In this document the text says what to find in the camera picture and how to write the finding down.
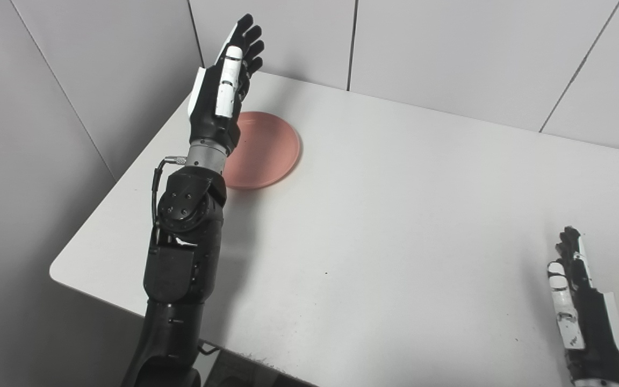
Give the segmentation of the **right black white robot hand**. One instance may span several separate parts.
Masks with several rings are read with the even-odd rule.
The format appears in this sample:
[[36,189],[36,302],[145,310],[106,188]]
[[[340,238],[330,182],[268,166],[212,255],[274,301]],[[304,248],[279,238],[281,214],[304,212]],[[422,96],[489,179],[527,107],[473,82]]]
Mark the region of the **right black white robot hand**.
[[619,316],[612,292],[594,286],[581,234],[565,226],[547,266],[553,310],[574,386],[619,386]]

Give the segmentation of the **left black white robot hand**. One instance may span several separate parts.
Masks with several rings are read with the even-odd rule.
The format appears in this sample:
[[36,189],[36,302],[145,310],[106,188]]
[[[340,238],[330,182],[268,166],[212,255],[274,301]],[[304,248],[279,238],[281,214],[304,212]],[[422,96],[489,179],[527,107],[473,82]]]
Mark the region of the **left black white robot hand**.
[[253,15],[234,24],[219,55],[208,68],[198,68],[188,102],[190,142],[213,141],[230,155],[239,143],[237,120],[250,91],[250,79],[261,66],[265,49],[262,29]]

